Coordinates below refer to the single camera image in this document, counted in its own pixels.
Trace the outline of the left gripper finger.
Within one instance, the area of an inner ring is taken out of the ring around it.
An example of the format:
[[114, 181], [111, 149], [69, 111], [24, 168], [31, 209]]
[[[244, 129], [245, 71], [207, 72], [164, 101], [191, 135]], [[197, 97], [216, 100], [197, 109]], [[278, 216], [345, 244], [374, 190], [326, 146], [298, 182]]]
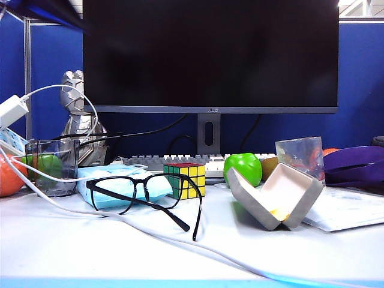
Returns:
[[68, 0], [1, 1], [5, 8], [23, 18], [56, 23], [78, 31], [88, 32], [89, 27]]

